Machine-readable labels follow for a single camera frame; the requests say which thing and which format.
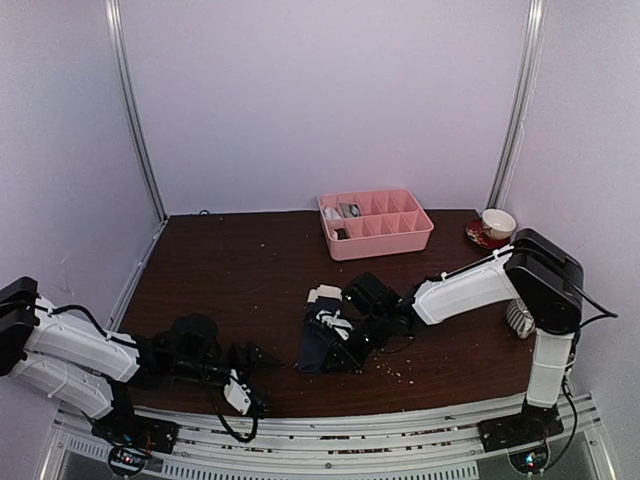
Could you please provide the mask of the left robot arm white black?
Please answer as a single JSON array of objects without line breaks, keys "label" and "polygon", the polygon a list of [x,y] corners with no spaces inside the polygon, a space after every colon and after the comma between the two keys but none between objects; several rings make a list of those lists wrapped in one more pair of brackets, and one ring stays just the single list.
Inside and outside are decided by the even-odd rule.
[{"label": "left robot arm white black", "polygon": [[171,382],[218,389],[228,405],[253,423],[264,418],[264,395],[249,385],[257,369],[282,362],[252,342],[224,351],[218,326],[202,314],[177,318],[145,338],[108,331],[84,306],[56,307],[21,277],[1,290],[1,373],[80,410],[93,435],[144,456],[173,451],[179,427],[135,412],[130,392]]}]

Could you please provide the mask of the navy and cream underwear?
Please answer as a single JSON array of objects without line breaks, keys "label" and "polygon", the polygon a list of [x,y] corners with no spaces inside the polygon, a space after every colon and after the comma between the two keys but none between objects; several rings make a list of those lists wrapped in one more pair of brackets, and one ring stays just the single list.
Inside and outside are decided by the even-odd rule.
[{"label": "navy and cream underwear", "polygon": [[300,373],[316,374],[322,372],[330,345],[338,336],[329,327],[316,319],[321,310],[340,311],[343,306],[342,291],[339,287],[321,284],[311,289],[307,296],[303,334],[297,357],[297,369]]}]

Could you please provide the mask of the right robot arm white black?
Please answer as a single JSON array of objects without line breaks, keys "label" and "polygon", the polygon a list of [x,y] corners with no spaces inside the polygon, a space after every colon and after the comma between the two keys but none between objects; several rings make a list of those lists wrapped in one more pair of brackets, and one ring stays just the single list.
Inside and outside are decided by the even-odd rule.
[{"label": "right robot arm white black", "polygon": [[564,427],[557,401],[582,319],[582,266],[532,229],[513,243],[451,273],[425,279],[403,295],[364,273],[341,290],[361,314],[355,323],[338,313],[318,315],[334,340],[327,359],[340,369],[357,371],[368,354],[417,324],[438,325],[488,305],[520,300],[533,317],[536,338],[529,383],[521,410],[484,420],[478,431],[485,451],[543,442]]}]

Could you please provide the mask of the pink divided organizer box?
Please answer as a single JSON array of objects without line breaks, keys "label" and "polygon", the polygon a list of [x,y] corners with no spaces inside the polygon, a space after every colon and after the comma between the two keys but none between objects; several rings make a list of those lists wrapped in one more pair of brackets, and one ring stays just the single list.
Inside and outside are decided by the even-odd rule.
[{"label": "pink divided organizer box", "polygon": [[[341,202],[357,203],[362,216],[327,222],[322,209],[339,211]],[[403,188],[324,194],[317,203],[329,255],[335,261],[422,251],[434,230],[426,211]],[[332,231],[337,228],[345,228],[349,239],[335,240]]]}]

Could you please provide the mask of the grey boxer briefs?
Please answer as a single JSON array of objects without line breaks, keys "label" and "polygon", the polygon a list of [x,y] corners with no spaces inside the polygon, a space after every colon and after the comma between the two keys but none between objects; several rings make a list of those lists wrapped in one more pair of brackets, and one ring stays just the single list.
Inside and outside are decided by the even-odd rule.
[{"label": "grey boxer briefs", "polygon": [[357,203],[341,202],[339,204],[339,211],[341,213],[341,216],[345,219],[359,218],[362,216],[360,207]]}]

